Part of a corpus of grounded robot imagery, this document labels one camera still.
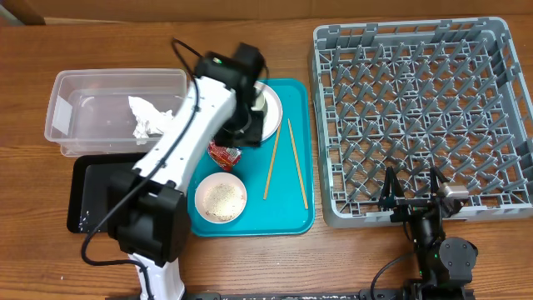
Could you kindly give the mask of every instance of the gray dish rack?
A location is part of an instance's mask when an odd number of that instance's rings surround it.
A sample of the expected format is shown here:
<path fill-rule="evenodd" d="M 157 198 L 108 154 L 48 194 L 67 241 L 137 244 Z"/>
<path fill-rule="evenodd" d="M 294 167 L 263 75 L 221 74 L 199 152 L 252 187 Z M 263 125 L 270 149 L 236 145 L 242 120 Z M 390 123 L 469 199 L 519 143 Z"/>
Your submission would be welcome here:
<path fill-rule="evenodd" d="M 429 167 L 471 192 L 454 219 L 533 215 L 533 106 L 498 17 L 324 25 L 313 33 L 311 96 L 329 226 L 388 226 L 376 198 L 393 166 L 407 198 Z"/>

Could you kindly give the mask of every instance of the wooden chopstick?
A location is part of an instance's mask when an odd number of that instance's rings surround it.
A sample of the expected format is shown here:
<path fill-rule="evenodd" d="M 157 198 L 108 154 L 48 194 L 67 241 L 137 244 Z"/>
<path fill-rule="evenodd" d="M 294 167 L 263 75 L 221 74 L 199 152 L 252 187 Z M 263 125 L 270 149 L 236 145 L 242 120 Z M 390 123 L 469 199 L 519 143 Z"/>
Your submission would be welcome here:
<path fill-rule="evenodd" d="M 270 169 L 268 170 L 268 178 L 266 179 L 265 194 L 263 195 L 263 200 L 267 200 L 267 196 L 268 196 L 268 188 L 270 187 L 270 178 L 272 175 L 272 169 L 274 168 L 274 158 L 276 158 L 277 140 L 280 138 L 280 131 L 281 131 L 281 122 L 280 122 L 280 126 L 277 127 L 277 131 L 276 131 L 276 141 L 274 142 L 274 150 L 272 151 L 272 158 L 270 160 Z"/>
<path fill-rule="evenodd" d="M 294 142 L 294 137 L 292 136 L 291 120 L 287 119 L 287 121 L 289 122 L 289 133 L 291 134 L 292 151 L 294 152 L 294 160 L 296 161 L 296 170 L 298 171 L 298 178 L 300 178 L 300 188 L 301 195 L 303 196 L 303 204 L 305 205 L 306 209 L 309 209 L 309 207 L 307 206 L 306 189 L 303 187 L 303 180 L 301 179 L 300 163 L 298 162 L 298 153 L 296 152 L 296 143 Z"/>

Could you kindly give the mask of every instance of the white paper towel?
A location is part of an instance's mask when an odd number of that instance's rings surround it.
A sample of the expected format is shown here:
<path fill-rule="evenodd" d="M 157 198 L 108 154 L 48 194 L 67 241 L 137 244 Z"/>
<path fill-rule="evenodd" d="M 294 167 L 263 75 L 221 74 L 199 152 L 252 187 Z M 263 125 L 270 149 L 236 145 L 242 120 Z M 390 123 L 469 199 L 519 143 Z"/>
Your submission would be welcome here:
<path fill-rule="evenodd" d="M 172 110 L 159 112 L 153 104 L 141 97 L 128 97 L 130 108 L 137 120 L 137 126 L 133 131 L 135 138 L 149 138 L 148 134 L 163 134 L 172 122 Z M 146 141 L 137 141 L 137 145 L 143 145 Z"/>

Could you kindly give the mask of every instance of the wooden table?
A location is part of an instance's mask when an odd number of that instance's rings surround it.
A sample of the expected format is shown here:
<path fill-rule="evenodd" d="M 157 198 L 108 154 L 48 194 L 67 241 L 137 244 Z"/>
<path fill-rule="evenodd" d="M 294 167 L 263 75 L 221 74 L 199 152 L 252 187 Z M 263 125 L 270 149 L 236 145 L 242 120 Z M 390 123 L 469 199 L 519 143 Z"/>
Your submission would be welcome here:
<path fill-rule="evenodd" d="M 506 17 L 526 78 L 533 80 L 533 19 Z M 66 229 L 73 158 L 43 137 L 56 75 L 88 68 L 180 68 L 172 36 L 200 53 L 229 55 L 238 42 L 258 46 L 274 78 L 308 86 L 312 30 L 321 24 L 382 18 L 278 22 L 188 22 L 0 28 L 0 298 L 102 299 L 138 292 L 130 266 L 89 267 L 80 258 L 83 235 Z M 313 156 L 316 162 L 314 113 Z M 190 236 L 180 256 L 190 292 L 350 292 L 368 288 L 376 272 L 410 250 L 399 227 L 334 229 L 322 218 L 317 166 L 316 221 L 293 237 Z M 478 299 L 533 298 L 533 220 L 447 222 L 449 236 L 479 249 L 474 282 Z M 95 259 L 124 258 L 102 234 Z M 387 271 L 378 287 L 397 288 L 416 276 L 416 263 Z"/>

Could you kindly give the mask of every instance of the teal tray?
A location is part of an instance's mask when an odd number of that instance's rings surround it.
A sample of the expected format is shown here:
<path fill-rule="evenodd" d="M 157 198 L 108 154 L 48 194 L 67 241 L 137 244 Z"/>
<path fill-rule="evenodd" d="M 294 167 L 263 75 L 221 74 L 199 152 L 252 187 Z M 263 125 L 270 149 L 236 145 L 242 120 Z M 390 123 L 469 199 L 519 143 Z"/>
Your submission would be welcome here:
<path fill-rule="evenodd" d="M 304 233 L 315 222 L 315 193 L 313 188 L 313 161 L 311 155 L 311 125 L 306 88 L 294 79 L 272 79 L 268 85 L 277 93 L 283 106 L 281 133 L 277 142 L 276 161 L 272 169 L 267 200 L 263 200 L 276 134 L 260 148 L 244 147 L 242 159 L 232 174 L 239 177 L 247 188 L 247 205 L 242 214 L 226 224 L 213 224 L 200 216 L 194 206 L 198 184 L 207 176 L 222 169 L 204 154 L 192 175 L 187 190 L 188 212 L 192 231 L 199 237 L 241 237 Z M 298 151 L 301 176 L 306 189 L 309 209 L 304 208 L 300 181 L 292 153 L 287 119 Z"/>

